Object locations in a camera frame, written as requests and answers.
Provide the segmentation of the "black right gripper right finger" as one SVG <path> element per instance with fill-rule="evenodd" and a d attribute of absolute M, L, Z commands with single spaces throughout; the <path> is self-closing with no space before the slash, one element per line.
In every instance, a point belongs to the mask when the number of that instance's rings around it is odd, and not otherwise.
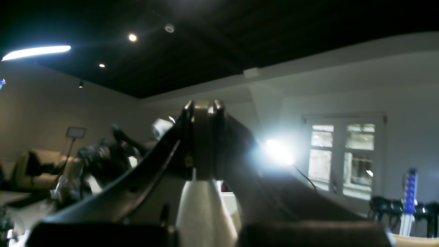
<path fill-rule="evenodd" d="M 208 109 L 214 176 L 238 201 L 240 247 L 392 247 L 387 231 L 305 185 L 230 117 L 221 101 Z"/>

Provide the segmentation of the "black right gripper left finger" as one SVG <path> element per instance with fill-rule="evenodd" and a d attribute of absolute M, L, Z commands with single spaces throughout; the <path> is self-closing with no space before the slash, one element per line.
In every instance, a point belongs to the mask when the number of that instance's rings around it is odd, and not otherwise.
<path fill-rule="evenodd" d="M 27 247 L 180 247 L 176 227 L 187 181 L 210 180 L 208 101 L 177 123 L 130 172 L 100 194 L 46 217 Z"/>

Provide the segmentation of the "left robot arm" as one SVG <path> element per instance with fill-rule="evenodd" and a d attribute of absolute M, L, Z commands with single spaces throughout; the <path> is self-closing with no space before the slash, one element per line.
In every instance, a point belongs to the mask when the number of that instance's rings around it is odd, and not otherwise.
<path fill-rule="evenodd" d="M 113 125 L 114 142 L 102 139 L 82 147 L 77 157 L 62 165 L 56 184 L 49 192 L 48 204 L 57 210 L 100 193 L 122 175 L 133 170 L 175 124 L 175 119 L 158 118 L 152 124 L 154 141 L 143 144 Z"/>

